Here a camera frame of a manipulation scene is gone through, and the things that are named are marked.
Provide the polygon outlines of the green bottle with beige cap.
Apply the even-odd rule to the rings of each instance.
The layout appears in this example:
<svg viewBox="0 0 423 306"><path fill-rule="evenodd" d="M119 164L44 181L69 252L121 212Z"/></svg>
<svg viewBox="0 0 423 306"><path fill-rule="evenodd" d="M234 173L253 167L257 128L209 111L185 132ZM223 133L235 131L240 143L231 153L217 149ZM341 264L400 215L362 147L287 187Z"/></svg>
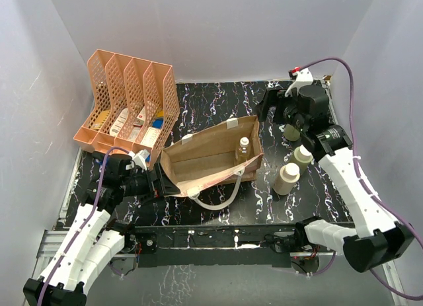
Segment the green bottle with beige cap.
<svg viewBox="0 0 423 306"><path fill-rule="evenodd" d="M288 141L297 141L300 139L300 133L292 125L286 124L285 130L284 130L284 137Z"/></svg>

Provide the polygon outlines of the small clear bottle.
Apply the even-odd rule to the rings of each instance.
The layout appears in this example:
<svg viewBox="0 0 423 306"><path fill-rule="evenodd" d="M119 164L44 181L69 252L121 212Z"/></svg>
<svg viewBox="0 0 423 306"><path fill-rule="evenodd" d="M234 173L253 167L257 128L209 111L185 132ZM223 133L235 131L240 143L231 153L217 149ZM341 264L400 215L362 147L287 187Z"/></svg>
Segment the small clear bottle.
<svg viewBox="0 0 423 306"><path fill-rule="evenodd" d="M251 144L247 137L242 137L235 151L235 164L239 165L248 161L251 151Z"/></svg>

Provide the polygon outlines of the brown canvas tote bag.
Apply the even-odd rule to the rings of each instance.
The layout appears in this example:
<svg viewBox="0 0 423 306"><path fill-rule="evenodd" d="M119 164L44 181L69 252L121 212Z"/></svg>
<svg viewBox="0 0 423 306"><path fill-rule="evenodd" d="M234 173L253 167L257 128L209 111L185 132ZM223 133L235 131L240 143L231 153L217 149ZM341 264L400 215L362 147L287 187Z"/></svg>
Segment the brown canvas tote bag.
<svg viewBox="0 0 423 306"><path fill-rule="evenodd" d="M259 137L260 122L255 115L230 118L216 126L194 134L162 150L159 163L166 175L180 189L176 197L190 198L200 207L219 211L233 203L244 181L256 180L263 150ZM235 151L242 137L251 144L248 161L235 164ZM220 184L234 184L230 197L219 204L200 199L204 190Z"/></svg>

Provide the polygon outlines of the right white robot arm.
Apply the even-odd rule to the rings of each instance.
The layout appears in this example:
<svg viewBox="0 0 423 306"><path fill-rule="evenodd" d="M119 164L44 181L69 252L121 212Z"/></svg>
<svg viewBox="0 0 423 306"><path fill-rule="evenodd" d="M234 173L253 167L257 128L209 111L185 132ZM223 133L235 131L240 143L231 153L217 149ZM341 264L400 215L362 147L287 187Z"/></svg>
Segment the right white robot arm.
<svg viewBox="0 0 423 306"><path fill-rule="evenodd" d="M341 252L357 272L366 272L403 255L414 240L404 223L373 199L369 181L360 173L352 140L332 121L330 99L319 85L292 90L267 89L255 111L260 122L274 108L275 124L293 126L301 143L329 175L346 204L354 227L311 217L295 224L295 245L304 251L320 245Z"/></svg>

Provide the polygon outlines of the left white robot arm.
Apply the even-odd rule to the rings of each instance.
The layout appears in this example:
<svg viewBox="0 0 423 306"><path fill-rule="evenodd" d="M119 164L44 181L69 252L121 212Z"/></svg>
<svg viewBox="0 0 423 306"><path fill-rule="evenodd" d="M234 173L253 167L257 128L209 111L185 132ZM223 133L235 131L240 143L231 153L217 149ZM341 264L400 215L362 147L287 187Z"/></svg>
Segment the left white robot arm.
<svg viewBox="0 0 423 306"><path fill-rule="evenodd" d="M116 207L129 196L152 202L180 192L159 163L147 168L142 153L113 148L93 158L100 162L100 174L92 177L50 263L26 281L29 305L85 305L93 282L117 253L141 252L134 225L111 218Z"/></svg>

